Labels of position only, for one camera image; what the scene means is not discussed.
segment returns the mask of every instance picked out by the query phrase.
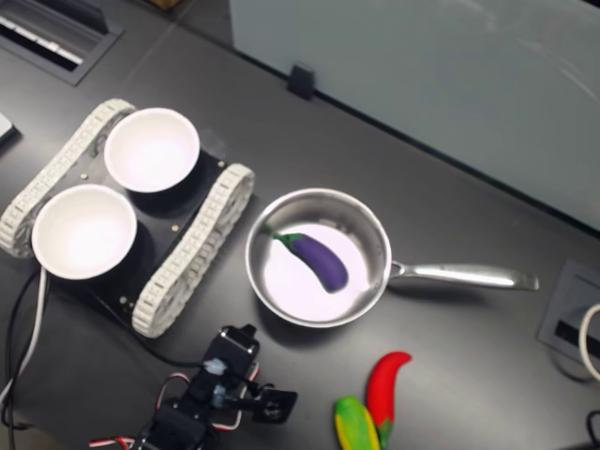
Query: white bowl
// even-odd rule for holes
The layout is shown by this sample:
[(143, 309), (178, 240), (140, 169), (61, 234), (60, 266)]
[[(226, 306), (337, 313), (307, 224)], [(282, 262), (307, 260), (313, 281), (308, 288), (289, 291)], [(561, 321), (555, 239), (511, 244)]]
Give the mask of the white bowl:
[(37, 215), (32, 246), (53, 275), (88, 279), (108, 272), (129, 253), (138, 229), (131, 203), (98, 185), (71, 187)]
[(135, 192), (172, 188), (192, 171), (200, 137), (182, 114), (163, 108), (129, 115), (111, 131), (104, 162), (112, 178)]

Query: stainless steel saucepan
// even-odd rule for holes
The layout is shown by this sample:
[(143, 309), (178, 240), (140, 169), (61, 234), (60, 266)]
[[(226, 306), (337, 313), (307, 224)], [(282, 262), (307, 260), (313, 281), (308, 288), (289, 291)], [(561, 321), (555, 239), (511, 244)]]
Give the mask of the stainless steel saucepan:
[[(327, 292), (273, 233), (303, 233), (330, 248), (348, 270), (345, 288)], [(321, 188), (292, 192), (262, 212), (247, 240), (246, 267), (254, 291), (269, 309), (286, 321), (313, 328), (359, 318), (388, 284), (408, 277), (488, 288), (539, 288), (536, 276), (501, 267), (392, 261), (389, 240), (375, 215), (354, 197)]]

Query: black table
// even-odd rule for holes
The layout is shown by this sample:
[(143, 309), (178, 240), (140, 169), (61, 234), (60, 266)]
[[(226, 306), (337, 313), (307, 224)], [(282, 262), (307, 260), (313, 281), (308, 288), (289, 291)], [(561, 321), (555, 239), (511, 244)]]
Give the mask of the black table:
[[(397, 382), (394, 448), (558, 450), (586, 441), (583, 421), (598, 406), (597, 390), (564, 378), (535, 337), (564, 261), (600, 270), (597, 240), (329, 104), (290, 95), (281, 80), (151, 8), (106, 3), (127, 31), (77, 88), (0, 52), (0, 105), (23, 133), (0, 156), (0, 208), (112, 97), (180, 111), (220, 157), (256, 172), (256, 196), (224, 251), (154, 342), (172, 358), (195, 359), (220, 325), (258, 326), (261, 380), (300, 398), (287, 425), (247, 421), (223, 436), (222, 448), (336, 448), (333, 402), (363, 396), (372, 365), (392, 350), (414, 357)], [(244, 244), (262, 208), (307, 187), (340, 189), (370, 205), (400, 261), (510, 266), (538, 273), (542, 289), (411, 284), (347, 326), (288, 325), (253, 294)], [(32, 267), (0, 253), (1, 329)], [(30, 292), (29, 319), (34, 298)], [(84, 448), (91, 438), (135, 434), (171, 371), (116, 324), (53, 296), (17, 409)]]

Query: white tread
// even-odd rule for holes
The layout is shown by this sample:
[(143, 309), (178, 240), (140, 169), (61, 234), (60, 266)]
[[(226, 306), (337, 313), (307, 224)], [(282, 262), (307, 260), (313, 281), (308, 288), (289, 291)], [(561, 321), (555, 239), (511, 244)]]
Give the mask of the white tread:
[(179, 316), (203, 279), (254, 188), (254, 172), (232, 164), (212, 186), (175, 250), (145, 285), (132, 324), (147, 338), (162, 335)]
[(60, 152), (10, 203), (0, 217), (0, 248), (17, 258), (31, 258), (31, 230), (48, 194), (87, 150), (96, 150), (114, 124), (135, 107), (114, 98), (105, 101), (83, 121)]

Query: wall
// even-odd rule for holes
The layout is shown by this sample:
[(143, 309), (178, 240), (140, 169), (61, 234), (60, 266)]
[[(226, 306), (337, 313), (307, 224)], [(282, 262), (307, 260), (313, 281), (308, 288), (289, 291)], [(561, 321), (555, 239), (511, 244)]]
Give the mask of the wall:
[(580, 0), (231, 0), (234, 43), (600, 230), (600, 9)]

